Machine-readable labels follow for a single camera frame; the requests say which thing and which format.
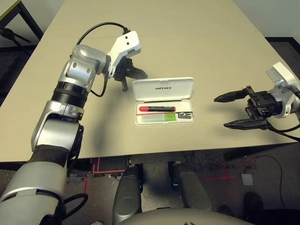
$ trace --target white case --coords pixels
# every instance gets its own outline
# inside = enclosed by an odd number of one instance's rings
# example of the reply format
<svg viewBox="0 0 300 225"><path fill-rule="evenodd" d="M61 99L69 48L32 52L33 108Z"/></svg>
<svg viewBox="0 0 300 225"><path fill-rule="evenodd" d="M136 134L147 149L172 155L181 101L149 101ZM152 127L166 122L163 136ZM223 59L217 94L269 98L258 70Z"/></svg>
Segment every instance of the white case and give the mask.
<svg viewBox="0 0 300 225"><path fill-rule="evenodd" d="M192 123L195 118L192 113L191 119L178 118L176 112L192 112L190 98L193 92L195 80L192 77L158 78L133 81L135 99L135 124L138 126L155 126L171 124ZM144 122L141 114L163 114L163 112L141 112L141 106L174 106L176 108L176 121Z"/></svg>

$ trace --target dark shoe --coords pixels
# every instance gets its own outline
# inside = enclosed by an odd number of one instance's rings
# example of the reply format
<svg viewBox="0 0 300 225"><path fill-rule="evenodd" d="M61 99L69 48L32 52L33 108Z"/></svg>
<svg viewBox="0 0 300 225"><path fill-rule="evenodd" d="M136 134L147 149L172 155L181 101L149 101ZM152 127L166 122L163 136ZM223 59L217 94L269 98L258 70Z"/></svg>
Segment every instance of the dark shoe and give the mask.
<svg viewBox="0 0 300 225"><path fill-rule="evenodd" d="M244 220L253 224L263 221L263 201L255 192L247 192L244 197Z"/></svg>
<svg viewBox="0 0 300 225"><path fill-rule="evenodd" d="M224 215L228 215L231 217L234 217L233 212L231 211L231 209L227 206L227 205L221 205L218 210L218 213L222 213Z"/></svg>

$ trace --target unitree logo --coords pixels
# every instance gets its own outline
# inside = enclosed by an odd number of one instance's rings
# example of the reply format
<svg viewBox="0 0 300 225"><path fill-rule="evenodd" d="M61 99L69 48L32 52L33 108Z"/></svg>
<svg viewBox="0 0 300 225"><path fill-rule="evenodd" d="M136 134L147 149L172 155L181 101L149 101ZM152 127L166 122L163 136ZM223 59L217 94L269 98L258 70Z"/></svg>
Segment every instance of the unitree logo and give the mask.
<svg viewBox="0 0 300 225"><path fill-rule="evenodd" d="M172 87L157 87L155 90L165 90L165 89L171 89Z"/></svg>

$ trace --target red marker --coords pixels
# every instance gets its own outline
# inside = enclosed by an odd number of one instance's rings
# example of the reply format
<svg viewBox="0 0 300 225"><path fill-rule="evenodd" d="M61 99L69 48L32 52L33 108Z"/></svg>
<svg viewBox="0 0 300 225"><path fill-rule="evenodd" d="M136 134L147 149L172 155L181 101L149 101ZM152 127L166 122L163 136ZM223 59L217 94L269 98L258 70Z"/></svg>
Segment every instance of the red marker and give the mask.
<svg viewBox="0 0 300 225"><path fill-rule="evenodd" d="M141 106L141 112L174 112L174 106Z"/></svg>

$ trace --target white wall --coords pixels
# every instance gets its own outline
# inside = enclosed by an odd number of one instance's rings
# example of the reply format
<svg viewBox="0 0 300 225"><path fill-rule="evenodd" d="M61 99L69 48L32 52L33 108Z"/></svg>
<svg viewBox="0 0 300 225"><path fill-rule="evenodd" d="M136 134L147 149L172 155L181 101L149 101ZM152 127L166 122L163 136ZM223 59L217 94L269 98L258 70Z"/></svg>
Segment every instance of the white wall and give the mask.
<svg viewBox="0 0 300 225"><path fill-rule="evenodd" d="M300 0L234 0L265 37L293 37L300 43Z"/></svg>
<svg viewBox="0 0 300 225"><path fill-rule="evenodd" d="M22 3L41 30L45 32L64 1L65 0L22 0ZM34 45L38 43L38 39L20 15L17 15L6 27L12 29L16 34L32 41L31 43L27 43L16 38L22 45ZM0 47L4 46L15 46L15 44L0 36Z"/></svg>

